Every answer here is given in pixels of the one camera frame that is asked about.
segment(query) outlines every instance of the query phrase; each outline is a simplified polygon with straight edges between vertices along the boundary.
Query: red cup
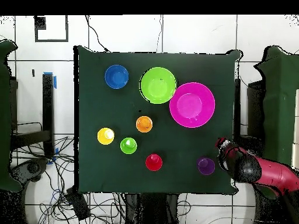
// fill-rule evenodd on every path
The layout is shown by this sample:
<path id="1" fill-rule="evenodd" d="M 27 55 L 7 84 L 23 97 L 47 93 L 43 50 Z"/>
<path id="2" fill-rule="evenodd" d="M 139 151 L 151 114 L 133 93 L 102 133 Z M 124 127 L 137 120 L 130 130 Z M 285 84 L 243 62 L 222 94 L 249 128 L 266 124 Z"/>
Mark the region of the red cup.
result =
<path id="1" fill-rule="evenodd" d="M 157 154 L 151 154 L 145 160 L 145 165 L 151 171 L 158 171 L 162 167 L 162 158 Z"/>

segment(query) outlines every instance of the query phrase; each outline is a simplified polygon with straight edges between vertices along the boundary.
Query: white floor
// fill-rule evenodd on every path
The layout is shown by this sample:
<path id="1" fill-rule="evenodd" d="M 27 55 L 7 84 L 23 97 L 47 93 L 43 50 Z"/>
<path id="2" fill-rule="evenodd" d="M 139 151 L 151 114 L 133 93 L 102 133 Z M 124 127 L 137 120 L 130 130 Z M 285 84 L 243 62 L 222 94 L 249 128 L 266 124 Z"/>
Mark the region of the white floor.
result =
<path id="1" fill-rule="evenodd" d="M 46 30 L 39 31 L 39 39 L 64 39 L 64 16 L 46 16 Z M 97 31 L 100 42 L 110 51 L 156 51 L 167 53 L 226 53 L 239 49 L 244 53 L 239 73 L 248 84 L 262 77 L 253 68 L 261 61 L 263 50 L 270 45 L 280 45 L 284 50 L 294 53 L 299 49 L 299 26 L 296 17 L 291 15 L 163 15 L 163 32 L 160 15 L 123 15 L 90 16 L 90 25 Z M 18 123 L 42 123 L 42 84 L 43 72 L 52 72 L 57 77 L 54 89 L 55 138 L 74 134 L 74 82 L 73 50 L 74 45 L 82 45 L 95 51 L 103 51 L 96 35 L 88 28 L 85 17 L 68 16 L 68 42 L 36 43 L 34 41 L 34 19 L 32 16 L 0 17 L 0 40 L 7 38 L 16 42 L 18 49 L 8 57 L 12 75 L 17 77 Z M 241 123 L 247 124 L 246 86 L 241 85 Z M 22 125 L 19 132 L 36 131 L 38 125 Z M 241 126 L 246 134 L 246 126 Z M 72 147 L 65 150 L 74 155 Z M 18 160 L 13 165 L 25 161 L 27 154 L 18 152 Z M 73 164 L 69 164 L 63 176 L 66 187 L 74 183 Z M 57 188 L 57 171 L 48 165 L 47 172 Z M 188 194 L 190 212 L 180 216 L 180 224 L 252 224 L 255 214 L 255 197 L 252 186 L 237 184 L 239 192 L 229 195 L 193 195 Z M 43 174 L 37 183 L 30 183 L 26 194 L 26 210 L 29 224 L 37 224 L 43 206 L 49 205 L 53 196 L 49 178 Z M 95 215 L 110 214 L 109 201 L 96 206 L 109 198 L 111 194 L 90 194 L 86 196 Z M 178 206 L 178 212 L 188 211 L 188 206 Z M 103 224 L 91 217 L 87 224 Z"/>

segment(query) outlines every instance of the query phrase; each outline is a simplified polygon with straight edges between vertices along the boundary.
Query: yellow cup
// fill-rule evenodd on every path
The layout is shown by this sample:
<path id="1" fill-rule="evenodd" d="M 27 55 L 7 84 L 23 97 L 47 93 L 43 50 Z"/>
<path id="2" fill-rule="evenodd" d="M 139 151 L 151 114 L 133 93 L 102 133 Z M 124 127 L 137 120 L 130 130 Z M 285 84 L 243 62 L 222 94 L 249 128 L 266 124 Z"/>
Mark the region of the yellow cup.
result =
<path id="1" fill-rule="evenodd" d="M 102 128 L 98 131 L 98 141 L 100 144 L 108 145 L 114 140 L 114 132 L 109 128 Z"/>
<path id="2" fill-rule="evenodd" d="M 140 132 L 149 132 L 152 129 L 152 120 L 147 116 L 141 116 L 136 121 L 136 128 Z"/>

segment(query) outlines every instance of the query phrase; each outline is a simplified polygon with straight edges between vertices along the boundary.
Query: magenta bowl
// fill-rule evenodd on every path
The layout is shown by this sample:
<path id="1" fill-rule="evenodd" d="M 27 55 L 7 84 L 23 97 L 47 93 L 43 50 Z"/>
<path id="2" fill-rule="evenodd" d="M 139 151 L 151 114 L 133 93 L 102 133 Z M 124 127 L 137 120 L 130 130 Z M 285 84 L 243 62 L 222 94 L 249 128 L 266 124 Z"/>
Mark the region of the magenta bowl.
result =
<path id="1" fill-rule="evenodd" d="M 213 116 L 215 99 L 210 89 L 198 82 L 179 86 L 169 102 L 171 116 L 180 125 L 196 128 Z"/>

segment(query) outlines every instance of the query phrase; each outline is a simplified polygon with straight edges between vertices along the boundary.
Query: green cup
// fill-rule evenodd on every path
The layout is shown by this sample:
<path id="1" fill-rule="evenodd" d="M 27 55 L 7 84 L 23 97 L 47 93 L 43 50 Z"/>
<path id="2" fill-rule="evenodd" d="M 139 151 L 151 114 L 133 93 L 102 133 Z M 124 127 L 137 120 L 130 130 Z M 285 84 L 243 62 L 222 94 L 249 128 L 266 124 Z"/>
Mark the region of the green cup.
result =
<path id="1" fill-rule="evenodd" d="M 120 149 L 127 155 L 133 154 L 137 149 L 137 143 L 133 138 L 124 138 L 120 142 Z"/>
<path id="2" fill-rule="evenodd" d="M 165 68 L 151 68 L 141 77 L 139 90 L 143 98 L 150 103 L 165 103 L 170 100 L 175 93 L 175 76 Z"/>

